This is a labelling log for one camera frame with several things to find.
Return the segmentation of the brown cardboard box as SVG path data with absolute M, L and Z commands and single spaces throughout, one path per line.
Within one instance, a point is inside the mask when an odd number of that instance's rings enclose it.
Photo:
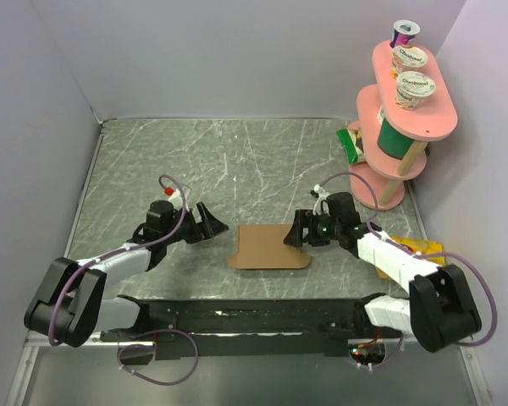
M 295 270 L 310 265 L 312 257 L 284 244 L 289 224 L 241 224 L 237 228 L 237 251 L 228 264 L 237 270 Z

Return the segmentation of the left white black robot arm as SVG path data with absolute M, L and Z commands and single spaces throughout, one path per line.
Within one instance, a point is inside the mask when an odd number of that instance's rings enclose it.
M 118 249 L 90 259 L 54 260 L 25 312 L 25 327 L 46 335 L 52 345 L 74 348 L 94 332 L 121 329 L 130 339 L 144 338 L 151 329 L 147 306 L 126 296 L 105 299 L 104 290 L 156 267 L 171 244 L 196 244 L 228 231 L 203 203 L 196 207 L 199 217 L 188 208 L 156 200 L 146 220 Z

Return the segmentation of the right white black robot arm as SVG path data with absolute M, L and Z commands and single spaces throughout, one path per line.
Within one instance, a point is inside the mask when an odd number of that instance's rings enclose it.
M 353 316 L 359 335 L 371 337 L 388 327 L 413 335 L 434 353 L 481 329 L 481 317 L 461 268 L 422 259 L 377 225 L 362 221 L 348 192 L 317 192 L 315 196 L 314 208 L 295 212 L 284 244 L 318 247 L 335 241 L 384 272 L 407 294 L 404 299 L 382 294 L 360 301 L 360 310 Z

